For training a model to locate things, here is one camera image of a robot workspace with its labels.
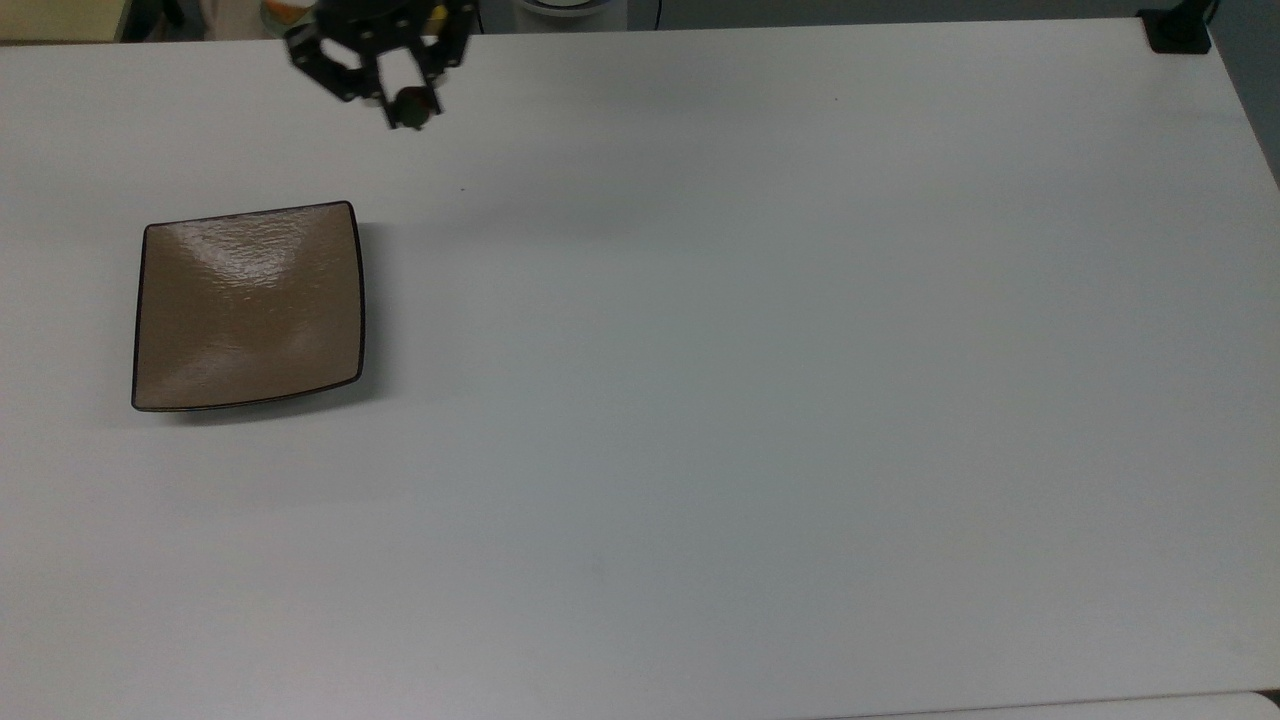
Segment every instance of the robotic arm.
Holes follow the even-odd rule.
[[[435,81],[448,68],[462,64],[477,0],[319,0],[315,22],[284,36],[293,65],[343,102],[374,100],[392,128],[422,126],[444,110],[435,96]],[[434,41],[422,33],[434,29]],[[360,58],[348,68],[324,54],[321,40],[332,40]],[[387,99],[378,56],[404,49],[413,56],[422,85],[408,86]]]

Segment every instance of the brown plate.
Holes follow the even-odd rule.
[[[147,225],[133,407],[206,410],[360,378],[365,281],[349,202]]]

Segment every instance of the white table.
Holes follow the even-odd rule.
[[[1280,192],[1216,54],[481,37],[421,135],[274,42],[0,49],[0,716],[1280,685]],[[143,225],[334,199],[367,375],[131,410]]]

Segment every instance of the black device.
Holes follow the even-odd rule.
[[[1207,54],[1213,46],[1207,26],[1217,12],[1217,3],[1219,0],[1183,0],[1172,10],[1138,10],[1138,17],[1147,28],[1151,49],[1171,55]],[[1204,13],[1210,13],[1208,19]]]
[[[392,128],[422,129],[443,113],[435,81],[448,68],[462,64],[477,0],[319,0],[315,22],[296,27],[284,36],[293,65],[343,102],[375,100]],[[424,40],[424,32],[434,32]],[[358,68],[325,55],[321,41],[332,40],[360,58]],[[408,50],[422,76],[422,85],[401,88],[388,100],[378,56]]]

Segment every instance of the square plate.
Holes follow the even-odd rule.
[[[335,388],[365,360],[349,202],[147,225],[133,407],[229,407]]]

